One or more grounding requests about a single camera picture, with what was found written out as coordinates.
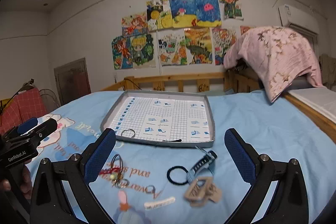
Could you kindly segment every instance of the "metal screw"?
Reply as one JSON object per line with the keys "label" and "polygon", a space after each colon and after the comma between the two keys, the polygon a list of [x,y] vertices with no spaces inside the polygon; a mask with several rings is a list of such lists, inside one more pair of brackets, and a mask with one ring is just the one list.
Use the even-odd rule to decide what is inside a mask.
{"label": "metal screw", "polygon": [[291,163],[293,163],[294,165],[298,165],[298,164],[299,164],[299,162],[298,162],[297,159],[292,159],[292,160],[291,160]]}
{"label": "metal screw", "polygon": [[263,161],[268,161],[269,160],[269,156],[267,156],[266,154],[262,154],[260,156],[260,158],[263,160]]}
{"label": "metal screw", "polygon": [[71,160],[78,160],[80,158],[80,154],[73,154],[72,156],[71,156]]}
{"label": "metal screw", "polygon": [[48,162],[48,160],[49,160],[48,158],[43,158],[43,159],[41,160],[41,163],[42,163],[42,164],[46,164],[46,163]]}

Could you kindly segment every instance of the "wooden railing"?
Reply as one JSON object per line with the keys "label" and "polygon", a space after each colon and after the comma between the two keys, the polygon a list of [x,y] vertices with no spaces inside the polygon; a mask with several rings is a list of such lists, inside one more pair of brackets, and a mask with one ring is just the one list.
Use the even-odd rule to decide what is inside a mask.
{"label": "wooden railing", "polygon": [[186,75],[161,75],[149,77],[129,76],[124,80],[114,85],[108,86],[102,91],[119,90],[121,87],[124,90],[136,90],[141,83],[152,83],[153,90],[165,90],[165,82],[177,82],[178,91],[183,92],[184,81],[196,80],[197,91],[203,92],[210,90],[210,79],[223,79],[223,90],[233,89],[235,92],[250,92],[259,89],[258,82],[249,79],[245,76],[238,75],[233,71],[227,72],[211,72],[211,73],[196,73]]}

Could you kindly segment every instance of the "red checkered cloth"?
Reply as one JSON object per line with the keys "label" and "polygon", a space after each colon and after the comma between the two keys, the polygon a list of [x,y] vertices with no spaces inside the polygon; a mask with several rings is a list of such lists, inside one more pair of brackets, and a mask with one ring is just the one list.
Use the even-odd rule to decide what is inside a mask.
{"label": "red checkered cloth", "polygon": [[20,93],[11,100],[0,116],[0,134],[3,135],[32,117],[39,118],[45,114],[48,113],[37,88]]}

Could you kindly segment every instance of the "blue bedsheet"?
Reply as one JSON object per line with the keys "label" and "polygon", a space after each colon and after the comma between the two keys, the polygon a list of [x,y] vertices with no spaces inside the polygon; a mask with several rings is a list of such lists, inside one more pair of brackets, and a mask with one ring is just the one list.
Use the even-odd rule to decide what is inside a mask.
{"label": "blue bedsheet", "polygon": [[[39,162],[48,157],[52,161],[65,160],[73,153],[81,153],[101,133],[100,124],[121,92],[96,92],[68,103],[53,112],[58,120],[58,130],[47,138],[40,154],[28,165],[33,178]],[[235,128],[241,137],[261,154],[273,160],[299,160],[305,178],[309,222],[311,223],[327,204],[336,189],[336,145],[304,114],[283,98],[270,105],[262,91],[208,97],[213,113],[216,140],[212,150],[218,158],[214,183],[221,188],[219,203],[208,203],[201,208],[191,208],[183,199],[188,185],[175,186],[166,178],[167,170],[174,165],[191,168],[204,156],[197,149],[172,149],[118,142],[109,159],[119,153],[128,170],[125,178],[129,188],[116,189],[107,178],[98,177],[90,184],[105,210],[118,224],[222,224],[230,216],[249,189],[224,145],[224,133]],[[183,171],[172,175],[182,181]],[[144,189],[154,185],[155,196]],[[267,209],[276,182],[273,182],[261,209],[254,220],[260,219]],[[85,220],[69,187],[66,190],[77,217]],[[127,204],[121,198],[124,191]],[[176,202],[165,207],[146,211],[145,202],[158,201],[174,196]]]}

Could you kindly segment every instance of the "human hand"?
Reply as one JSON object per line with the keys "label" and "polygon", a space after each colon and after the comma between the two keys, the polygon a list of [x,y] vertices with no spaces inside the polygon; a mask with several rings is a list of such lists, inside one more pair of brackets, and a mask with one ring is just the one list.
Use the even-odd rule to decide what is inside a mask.
{"label": "human hand", "polygon": [[[22,170],[22,178],[23,178],[23,183],[20,186],[20,189],[26,199],[31,199],[32,198],[32,191],[33,191],[33,186],[32,186],[32,180],[30,176],[30,171],[27,166],[23,166]],[[1,180],[0,181],[0,189],[3,191],[10,191],[11,190],[11,184],[9,183],[8,180]]]}

